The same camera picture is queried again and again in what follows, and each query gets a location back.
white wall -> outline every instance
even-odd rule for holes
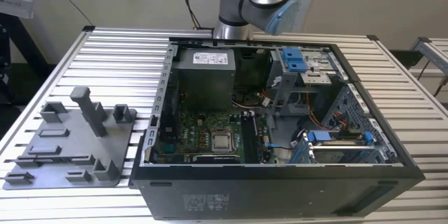
[[[305,33],[374,34],[409,49],[418,36],[448,38],[448,0],[313,0]]]
[[[184,0],[72,0],[96,26],[190,29]],[[218,0],[190,0],[204,27],[217,21]],[[68,0],[34,0],[34,18],[24,25],[50,62],[57,62],[72,45],[86,20]],[[14,50],[12,59],[20,61]]]

metal frame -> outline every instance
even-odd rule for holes
[[[441,72],[448,75],[448,39],[418,38],[412,50],[420,51]]]
[[[37,116],[44,101],[66,100],[66,90],[88,83],[92,95],[102,104],[124,99],[129,107],[137,109],[137,122],[130,137],[118,186],[114,188],[54,189],[54,190],[0,190],[1,220],[40,219],[45,223],[82,221],[144,221],[153,218],[138,191],[126,188],[129,168],[136,155],[136,146],[145,129],[154,97],[154,85],[168,37],[209,37],[209,31],[145,30],[96,28],[81,33],[64,56],[50,77],[32,99],[20,118],[0,141],[0,177],[12,169],[13,163],[5,159],[21,154],[41,119]],[[448,124],[446,112],[430,99],[430,94],[416,83],[409,72],[401,68],[384,47],[365,36],[285,34],[277,37],[254,33],[256,40],[298,42],[325,42],[337,44],[348,63],[373,98],[378,110],[388,120],[426,180],[386,203],[365,218],[338,219],[277,219],[245,220],[244,223],[294,223],[328,222],[345,223],[361,221],[386,223],[445,223],[448,220]]]

green circuit board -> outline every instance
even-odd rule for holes
[[[260,137],[269,136],[264,116],[257,117]],[[212,148],[214,133],[230,135],[232,146],[229,151],[217,152]],[[189,163],[194,155],[237,155],[244,164],[244,143],[241,135],[240,113],[192,113],[181,111],[178,140],[176,143],[161,143],[160,163]]]

blue drive bracket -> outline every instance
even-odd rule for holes
[[[302,59],[301,52],[297,48],[284,48],[281,57],[289,72],[306,72],[308,66]]]

gray plastic base plate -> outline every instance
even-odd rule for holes
[[[118,183],[136,110],[129,110],[130,123],[116,123],[112,110],[104,111],[104,137],[94,136],[80,110],[58,113],[62,123],[41,123],[22,156],[14,160],[16,164],[20,160],[25,163],[14,166],[2,189],[112,187]]]

